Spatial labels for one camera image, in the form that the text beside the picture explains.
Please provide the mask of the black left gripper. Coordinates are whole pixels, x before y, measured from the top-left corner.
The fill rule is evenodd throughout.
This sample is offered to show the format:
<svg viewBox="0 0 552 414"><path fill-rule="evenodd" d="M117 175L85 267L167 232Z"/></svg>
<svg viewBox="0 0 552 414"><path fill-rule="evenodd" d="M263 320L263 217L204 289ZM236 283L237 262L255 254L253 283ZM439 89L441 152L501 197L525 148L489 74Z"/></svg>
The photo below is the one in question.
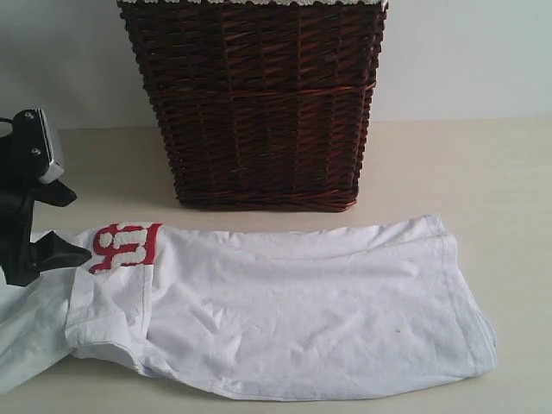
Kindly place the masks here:
<svg viewBox="0 0 552 414"><path fill-rule="evenodd" d="M53 231L31 243L35 200L68 206L78 196L58 179L39 184L36 156L30 149L18 150L14 141L12 133L1 137L1 269L7 284L26 286L41 272L80 267L92 254Z"/></svg>

